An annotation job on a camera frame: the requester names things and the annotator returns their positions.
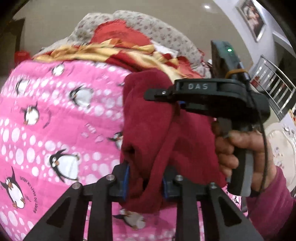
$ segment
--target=pink sleeve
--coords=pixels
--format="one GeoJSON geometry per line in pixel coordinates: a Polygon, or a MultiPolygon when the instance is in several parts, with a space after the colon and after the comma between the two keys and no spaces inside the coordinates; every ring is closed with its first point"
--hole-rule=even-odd
{"type": "Polygon", "coordinates": [[[275,179],[255,204],[256,199],[247,198],[248,210],[251,212],[250,219],[264,240],[269,240],[276,237],[280,230],[288,225],[287,220],[291,221],[289,217],[295,211],[293,210],[295,200],[286,188],[286,178],[279,167],[275,179]]]}

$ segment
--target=stainless steel railing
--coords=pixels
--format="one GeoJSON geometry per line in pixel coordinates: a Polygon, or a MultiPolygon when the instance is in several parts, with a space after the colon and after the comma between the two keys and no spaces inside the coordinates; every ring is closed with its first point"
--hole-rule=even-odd
{"type": "Polygon", "coordinates": [[[296,87],[292,81],[274,63],[263,55],[257,65],[258,69],[252,78],[253,86],[266,94],[270,104],[279,119],[282,119],[287,111],[296,110],[296,87]]]}

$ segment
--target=black handle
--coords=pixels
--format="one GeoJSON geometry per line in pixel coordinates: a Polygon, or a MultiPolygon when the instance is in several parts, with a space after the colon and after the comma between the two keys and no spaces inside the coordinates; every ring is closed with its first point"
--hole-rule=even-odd
{"type": "MultiPolygon", "coordinates": [[[[252,131],[252,126],[247,123],[231,121],[229,119],[218,118],[220,127],[224,134],[231,129],[238,131],[252,131]]],[[[239,160],[239,166],[232,170],[228,191],[233,195],[248,197],[251,194],[251,184],[254,171],[253,151],[235,147],[234,155],[239,160]]]]}

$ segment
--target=metal bolt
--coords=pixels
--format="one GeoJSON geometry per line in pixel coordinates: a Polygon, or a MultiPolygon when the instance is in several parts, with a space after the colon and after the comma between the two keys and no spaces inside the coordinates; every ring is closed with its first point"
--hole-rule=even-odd
{"type": "Polygon", "coordinates": [[[175,177],[175,179],[176,179],[176,181],[183,181],[183,176],[182,175],[177,175],[176,177],[175,177]]]}
{"type": "Polygon", "coordinates": [[[81,184],[80,183],[73,183],[72,188],[73,189],[78,189],[80,188],[81,184]]]}
{"type": "Polygon", "coordinates": [[[216,186],[216,184],[215,184],[215,183],[211,183],[211,184],[210,184],[210,188],[212,188],[212,189],[216,189],[216,188],[217,188],[217,186],[216,186]]]}
{"type": "Polygon", "coordinates": [[[115,179],[115,176],[113,174],[109,174],[109,175],[106,176],[106,179],[108,181],[113,181],[115,179]]]}

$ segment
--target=framed picture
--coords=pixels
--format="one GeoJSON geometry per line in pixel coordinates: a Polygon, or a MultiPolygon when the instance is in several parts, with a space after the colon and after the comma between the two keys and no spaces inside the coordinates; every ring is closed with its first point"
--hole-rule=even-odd
{"type": "Polygon", "coordinates": [[[266,27],[262,13],[252,0],[240,0],[237,9],[246,21],[255,41],[258,42],[266,27]]]}

